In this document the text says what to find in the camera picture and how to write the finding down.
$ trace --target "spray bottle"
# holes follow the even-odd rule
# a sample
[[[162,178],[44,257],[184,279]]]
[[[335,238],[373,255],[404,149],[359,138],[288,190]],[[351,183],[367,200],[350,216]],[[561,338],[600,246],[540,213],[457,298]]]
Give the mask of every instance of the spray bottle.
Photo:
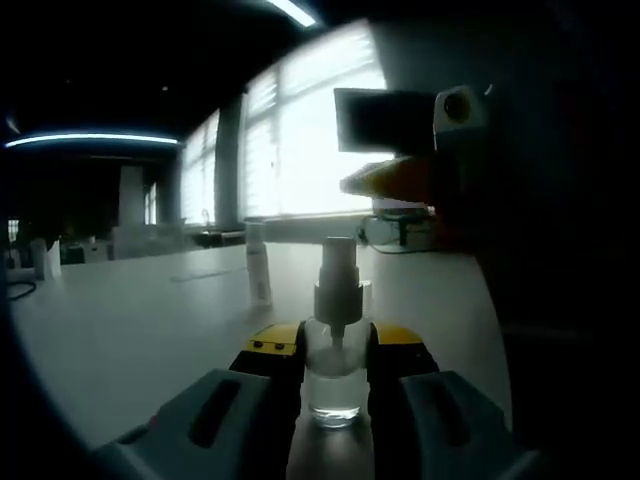
[[[305,322],[309,408],[326,428],[349,425],[366,402],[369,323],[353,238],[327,238],[315,286],[315,318]]]

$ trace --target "fluorescent light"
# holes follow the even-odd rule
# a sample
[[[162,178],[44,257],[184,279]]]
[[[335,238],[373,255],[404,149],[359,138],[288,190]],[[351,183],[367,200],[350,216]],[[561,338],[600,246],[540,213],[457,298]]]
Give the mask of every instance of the fluorescent light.
[[[282,10],[303,27],[310,27],[316,23],[311,15],[289,0],[267,0],[267,2]]]
[[[173,138],[161,138],[161,137],[145,137],[141,135],[119,135],[115,133],[63,133],[59,135],[40,135],[37,137],[22,138],[20,140],[14,140],[5,144],[5,147],[11,148],[17,145],[24,145],[25,143],[34,142],[50,142],[56,140],[86,140],[86,139],[100,139],[100,140],[132,140],[135,142],[151,142],[151,143],[170,143],[177,145],[178,141]]]

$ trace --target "office desk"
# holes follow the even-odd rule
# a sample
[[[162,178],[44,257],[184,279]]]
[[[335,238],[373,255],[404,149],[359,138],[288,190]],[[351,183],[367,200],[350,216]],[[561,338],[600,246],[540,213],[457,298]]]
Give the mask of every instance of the office desk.
[[[61,412],[90,447],[147,421],[211,368],[228,367],[252,333],[313,313],[319,245],[269,244],[274,308],[250,308],[245,249],[63,266],[12,304],[24,347]],[[358,250],[374,318],[419,333],[511,418],[496,314],[473,258]]]

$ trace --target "window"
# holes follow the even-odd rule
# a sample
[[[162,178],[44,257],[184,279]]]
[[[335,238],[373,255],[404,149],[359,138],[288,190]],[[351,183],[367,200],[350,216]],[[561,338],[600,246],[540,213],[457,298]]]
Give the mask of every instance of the window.
[[[364,211],[340,180],[384,153],[338,152],[333,89],[384,89],[368,25],[359,22],[304,47],[250,86],[242,136],[245,217]]]
[[[187,224],[215,222],[214,174],[219,112],[187,140],[180,176],[181,217]]]
[[[155,225],[157,222],[157,194],[156,184],[151,185],[151,188],[144,196],[144,223],[146,225]]]
[[[9,220],[8,225],[9,231],[9,242],[13,243],[18,239],[18,231],[20,230],[20,220]]]

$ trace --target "computer monitor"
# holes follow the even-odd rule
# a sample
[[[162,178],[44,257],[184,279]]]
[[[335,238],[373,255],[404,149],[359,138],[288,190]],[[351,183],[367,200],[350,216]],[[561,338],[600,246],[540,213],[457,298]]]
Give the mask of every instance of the computer monitor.
[[[340,151],[420,155],[435,150],[435,95],[361,88],[333,92]]]

